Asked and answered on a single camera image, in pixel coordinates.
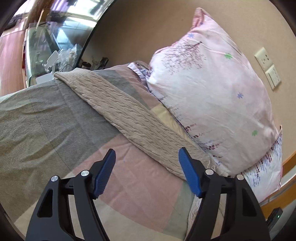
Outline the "pink floral pillow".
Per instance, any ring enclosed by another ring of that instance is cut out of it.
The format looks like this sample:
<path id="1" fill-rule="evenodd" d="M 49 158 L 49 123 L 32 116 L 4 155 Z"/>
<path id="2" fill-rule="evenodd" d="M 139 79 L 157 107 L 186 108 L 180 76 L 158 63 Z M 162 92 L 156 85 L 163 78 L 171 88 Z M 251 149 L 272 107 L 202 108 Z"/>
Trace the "pink floral pillow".
<path id="1" fill-rule="evenodd" d="M 224 172 L 252 167 L 277 139 L 263 82 L 202 8 L 189 32 L 156 51 L 149 65 L 150 92 Z"/>
<path id="2" fill-rule="evenodd" d="M 265 156 L 241 174 L 259 203 L 280 189 L 282 178 L 282 128 L 280 128 L 276 141 Z"/>

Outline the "pink floral pillow right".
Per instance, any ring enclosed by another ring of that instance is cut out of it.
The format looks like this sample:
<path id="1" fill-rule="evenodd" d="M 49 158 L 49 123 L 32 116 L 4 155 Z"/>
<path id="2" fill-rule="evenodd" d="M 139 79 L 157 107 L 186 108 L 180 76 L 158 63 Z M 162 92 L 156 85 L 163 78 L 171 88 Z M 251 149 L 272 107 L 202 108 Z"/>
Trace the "pink floral pillow right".
<path id="1" fill-rule="evenodd" d="M 282 128 L 280 128 L 276 141 L 265 156 L 241 174 L 259 203 L 280 189 L 282 178 Z"/>

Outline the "pink floral pillow left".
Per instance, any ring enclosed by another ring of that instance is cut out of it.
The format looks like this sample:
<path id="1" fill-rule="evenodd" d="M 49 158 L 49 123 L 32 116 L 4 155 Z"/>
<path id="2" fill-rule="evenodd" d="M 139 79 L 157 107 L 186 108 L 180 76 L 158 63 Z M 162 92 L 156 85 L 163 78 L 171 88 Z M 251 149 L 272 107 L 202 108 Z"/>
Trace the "pink floral pillow left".
<path id="1" fill-rule="evenodd" d="M 202 8 L 189 32 L 156 51 L 149 65 L 150 92 L 224 172 L 252 167 L 277 139 L 263 82 Z"/>

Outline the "black device green light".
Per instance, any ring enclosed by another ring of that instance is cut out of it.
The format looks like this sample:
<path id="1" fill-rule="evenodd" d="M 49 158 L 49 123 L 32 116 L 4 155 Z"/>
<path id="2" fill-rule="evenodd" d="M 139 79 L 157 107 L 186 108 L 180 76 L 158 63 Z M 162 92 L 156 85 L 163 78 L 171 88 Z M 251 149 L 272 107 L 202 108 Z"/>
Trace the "black device green light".
<path id="1" fill-rule="evenodd" d="M 278 222 L 282 213 L 283 213 L 283 210 L 280 207 L 277 207 L 272 210 L 271 214 L 268 216 L 266 220 L 266 225 L 269 231 L 271 231 L 272 228 L 275 226 L 275 224 Z"/>

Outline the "white wall socket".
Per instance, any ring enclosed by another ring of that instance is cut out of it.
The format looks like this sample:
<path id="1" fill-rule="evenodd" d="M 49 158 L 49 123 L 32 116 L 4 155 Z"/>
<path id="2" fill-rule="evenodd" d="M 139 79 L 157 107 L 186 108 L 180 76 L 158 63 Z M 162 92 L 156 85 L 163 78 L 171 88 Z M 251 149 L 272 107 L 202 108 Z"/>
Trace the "white wall socket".
<path id="1" fill-rule="evenodd" d="M 255 54 L 255 59 L 259 63 L 262 70 L 265 72 L 270 68 L 273 64 L 272 59 L 270 58 L 269 54 L 267 53 L 264 47 L 261 47 Z"/>

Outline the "wooden bed headboard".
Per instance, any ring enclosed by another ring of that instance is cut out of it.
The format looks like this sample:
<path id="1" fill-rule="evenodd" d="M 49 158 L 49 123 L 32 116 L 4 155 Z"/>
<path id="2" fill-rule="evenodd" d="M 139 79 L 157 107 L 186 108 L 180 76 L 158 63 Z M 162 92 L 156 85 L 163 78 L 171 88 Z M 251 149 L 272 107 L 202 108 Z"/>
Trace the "wooden bed headboard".
<path id="1" fill-rule="evenodd" d="M 295 153 L 283 162 L 282 170 L 280 189 L 260 203 L 266 219 L 275 208 L 284 209 L 295 201 Z"/>

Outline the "glass-top side table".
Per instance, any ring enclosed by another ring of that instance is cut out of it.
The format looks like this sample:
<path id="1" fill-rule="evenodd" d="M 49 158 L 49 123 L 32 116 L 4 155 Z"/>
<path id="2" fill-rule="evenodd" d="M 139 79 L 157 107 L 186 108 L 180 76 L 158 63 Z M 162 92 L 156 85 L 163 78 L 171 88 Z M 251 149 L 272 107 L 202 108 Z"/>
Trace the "glass-top side table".
<path id="1" fill-rule="evenodd" d="M 62 11 L 52 11 L 45 21 L 29 24 L 25 37 L 26 87 L 37 84 L 36 78 L 52 71 L 45 65 L 55 51 L 59 55 L 56 71 L 77 67 L 96 24 L 89 16 Z"/>

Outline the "white wall switch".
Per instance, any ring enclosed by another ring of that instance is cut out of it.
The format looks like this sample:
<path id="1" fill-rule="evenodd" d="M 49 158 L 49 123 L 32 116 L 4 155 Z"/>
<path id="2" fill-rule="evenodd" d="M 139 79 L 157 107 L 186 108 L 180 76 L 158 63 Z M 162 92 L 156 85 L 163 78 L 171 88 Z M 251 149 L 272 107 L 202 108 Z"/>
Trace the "white wall switch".
<path id="1" fill-rule="evenodd" d="M 281 83 L 281 78 L 274 66 L 271 65 L 266 71 L 265 71 L 265 75 L 267 77 L 267 80 L 270 84 L 270 87 L 272 90 L 274 90 L 275 88 L 277 88 L 277 86 Z"/>

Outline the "pastel patchwork bed sheet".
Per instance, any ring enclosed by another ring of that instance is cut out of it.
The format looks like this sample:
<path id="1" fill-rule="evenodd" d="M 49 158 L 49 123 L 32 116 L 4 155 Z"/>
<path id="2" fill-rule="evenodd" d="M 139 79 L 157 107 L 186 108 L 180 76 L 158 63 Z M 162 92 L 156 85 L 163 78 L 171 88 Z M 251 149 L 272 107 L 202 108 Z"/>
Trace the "pastel patchwork bed sheet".
<path id="1" fill-rule="evenodd" d="M 109 149 L 116 163 L 94 201 L 110 240 L 183 240 L 200 201 L 63 81 L 1 97 L 1 240 L 24 240 L 54 175 L 76 176 Z"/>

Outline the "beige cable-knit sweater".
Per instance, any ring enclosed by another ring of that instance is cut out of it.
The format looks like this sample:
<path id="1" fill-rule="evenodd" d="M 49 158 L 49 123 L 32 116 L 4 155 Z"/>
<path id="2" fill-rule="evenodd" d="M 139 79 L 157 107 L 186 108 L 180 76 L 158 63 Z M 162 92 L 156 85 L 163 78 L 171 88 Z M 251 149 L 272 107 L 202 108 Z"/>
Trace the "beige cable-knit sweater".
<path id="1" fill-rule="evenodd" d="M 228 176 L 200 147 L 169 128 L 138 100 L 99 74 L 76 68 L 70 72 L 56 72 L 54 76 L 67 84 L 131 143 L 175 176 L 185 179 L 178 161 L 178 151 L 182 147 L 204 167 Z"/>

